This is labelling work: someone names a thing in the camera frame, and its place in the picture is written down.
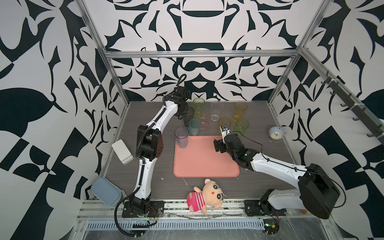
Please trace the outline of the dark smoky glass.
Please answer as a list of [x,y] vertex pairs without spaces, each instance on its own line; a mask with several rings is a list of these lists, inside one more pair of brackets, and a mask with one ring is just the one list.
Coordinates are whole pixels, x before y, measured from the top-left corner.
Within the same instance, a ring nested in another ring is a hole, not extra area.
[[189,127],[189,122],[195,117],[195,110],[193,107],[188,107],[188,109],[182,114],[182,119],[185,127]]

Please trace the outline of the pink plastic tray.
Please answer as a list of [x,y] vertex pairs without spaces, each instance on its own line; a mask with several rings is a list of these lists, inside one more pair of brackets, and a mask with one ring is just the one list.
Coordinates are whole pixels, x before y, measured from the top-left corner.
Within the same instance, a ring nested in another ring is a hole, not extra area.
[[178,178],[234,178],[239,166],[228,153],[216,152],[219,136],[190,136],[185,148],[175,144],[174,175]]

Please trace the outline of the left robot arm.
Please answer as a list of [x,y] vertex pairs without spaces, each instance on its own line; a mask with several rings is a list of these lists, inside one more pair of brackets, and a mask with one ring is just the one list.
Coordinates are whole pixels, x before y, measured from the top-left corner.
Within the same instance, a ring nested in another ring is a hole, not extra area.
[[157,159],[164,150],[163,130],[173,116],[181,116],[188,109],[189,91],[186,87],[175,89],[163,97],[162,108],[145,126],[137,131],[136,158],[139,171],[136,188],[125,203],[122,217],[135,218],[147,214],[151,202],[151,182]]

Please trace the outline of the tall light green glass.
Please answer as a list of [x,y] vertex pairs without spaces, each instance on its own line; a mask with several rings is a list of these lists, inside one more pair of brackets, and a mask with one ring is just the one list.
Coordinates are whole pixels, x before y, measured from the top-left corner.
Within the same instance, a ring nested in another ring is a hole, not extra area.
[[193,100],[194,116],[197,118],[204,112],[206,101],[203,98],[195,98]]

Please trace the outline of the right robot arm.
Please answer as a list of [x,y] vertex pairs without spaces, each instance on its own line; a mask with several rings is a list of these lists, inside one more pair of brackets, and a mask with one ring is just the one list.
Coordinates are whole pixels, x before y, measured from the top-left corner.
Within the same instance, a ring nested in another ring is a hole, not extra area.
[[307,210],[320,219],[328,219],[340,197],[337,183],[316,165],[302,166],[268,157],[246,148],[237,134],[223,133],[221,140],[214,140],[216,152],[227,153],[239,167],[263,173],[293,188],[291,190],[268,190],[260,199],[261,209]]

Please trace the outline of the blue-grey tall glass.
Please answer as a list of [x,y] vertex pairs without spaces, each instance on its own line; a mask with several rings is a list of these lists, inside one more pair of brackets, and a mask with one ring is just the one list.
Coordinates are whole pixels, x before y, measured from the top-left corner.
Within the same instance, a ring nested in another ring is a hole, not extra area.
[[176,137],[176,143],[184,149],[188,146],[189,129],[186,127],[178,127],[175,129],[174,135]]

